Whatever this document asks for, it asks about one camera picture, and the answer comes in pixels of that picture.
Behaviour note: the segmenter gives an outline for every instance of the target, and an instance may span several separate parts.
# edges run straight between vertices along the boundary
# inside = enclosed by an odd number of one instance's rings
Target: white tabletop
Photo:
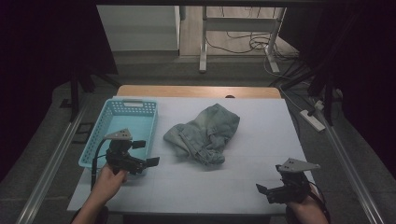
[[[256,184],[283,186],[277,164],[288,158],[306,161],[284,99],[149,97],[158,102],[158,124],[151,157],[160,164],[145,176],[130,176],[107,203],[123,214],[279,215],[284,204],[269,204]],[[220,104],[238,115],[239,127],[224,149],[222,165],[204,166],[178,158],[163,135],[187,123],[207,107]],[[308,179],[312,175],[305,172]],[[78,210],[90,194],[91,173],[84,170],[67,208]]]

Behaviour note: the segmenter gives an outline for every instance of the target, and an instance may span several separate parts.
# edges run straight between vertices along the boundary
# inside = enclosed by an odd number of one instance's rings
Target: gray cloth
[[[224,163],[223,149],[238,128],[240,118],[219,104],[202,111],[186,124],[172,127],[163,139],[178,156],[194,157],[202,164]]]

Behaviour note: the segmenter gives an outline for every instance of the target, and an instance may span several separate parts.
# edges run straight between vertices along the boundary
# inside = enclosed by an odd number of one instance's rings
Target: blue plastic basket
[[[145,147],[130,149],[128,152],[132,157],[140,160],[147,159],[152,148],[157,117],[158,110],[155,101],[107,100],[98,120],[93,126],[91,136],[79,158],[78,164],[91,170],[95,151],[99,147],[103,137],[122,129],[129,130],[133,138],[132,141],[146,141]],[[110,140],[106,140],[103,143],[99,151],[99,157],[106,155],[109,144]],[[105,164],[106,157],[100,157],[97,161],[97,168],[100,169]]]

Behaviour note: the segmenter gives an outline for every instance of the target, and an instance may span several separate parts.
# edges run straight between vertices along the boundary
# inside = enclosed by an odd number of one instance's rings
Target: power strip
[[[306,120],[308,121],[308,123],[310,123],[312,125],[312,127],[315,128],[315,130],[317,130],[318,132],[321,132],[325,129],[325,127],[323,126],[322,123],[320,123],[320,121],[317,120],[317,118],[315,118],[314,116],[308,116],[308,111],[307,110],[303,110],[300,112],[300,115]]]

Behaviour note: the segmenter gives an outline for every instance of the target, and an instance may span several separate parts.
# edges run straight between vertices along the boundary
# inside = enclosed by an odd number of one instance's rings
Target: basket handle
[[[132,99],[125,99],[122,100],[125,106],[129,107],[143,107],[143,101],[142,100],[132,100]]]

